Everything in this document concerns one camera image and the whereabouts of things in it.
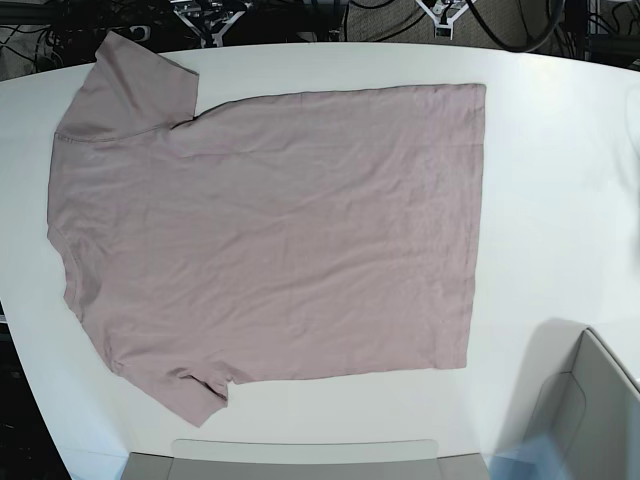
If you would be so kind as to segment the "pink T-shirt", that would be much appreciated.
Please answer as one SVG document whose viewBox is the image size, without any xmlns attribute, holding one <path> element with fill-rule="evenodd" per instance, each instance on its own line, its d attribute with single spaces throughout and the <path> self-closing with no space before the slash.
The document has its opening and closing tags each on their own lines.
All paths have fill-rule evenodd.
<svg viewBox="0 0 640 480">
<path fill-rule="evenodd" d="M 485 86 L 198 86 L 111 33 L 54 134 L 47 236 L 106 366 L 197 426 L 230 384 L 464 367 Z"/>
</svg>

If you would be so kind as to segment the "grey cardboard box right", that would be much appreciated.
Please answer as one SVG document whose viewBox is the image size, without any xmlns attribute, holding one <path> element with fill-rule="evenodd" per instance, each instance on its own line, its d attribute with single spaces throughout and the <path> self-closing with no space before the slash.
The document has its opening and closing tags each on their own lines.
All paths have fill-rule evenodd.
<svg viewBox="0 0 640 480">
<path fill-rule="evenodd" d="M 573 479 L 639 477 L 639 383 L 595 331 L 543 384 L 523 442 L 541 434 L 565 451 Z"/>
</svg>

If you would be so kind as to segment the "blue translucent object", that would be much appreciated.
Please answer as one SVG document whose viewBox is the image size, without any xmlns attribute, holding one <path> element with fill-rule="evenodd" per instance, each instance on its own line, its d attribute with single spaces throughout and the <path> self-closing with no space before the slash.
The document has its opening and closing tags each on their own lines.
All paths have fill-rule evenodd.
<svg viewBox="0 0 640 480">
<path fill-rule="evenodd" d="M 525 440 L 516 448 L 488 460 L 490 479 L 496 480 L 567 480 L 573 474 L 565 464 L 565 451 L 550 434 Z"/>
</svg>

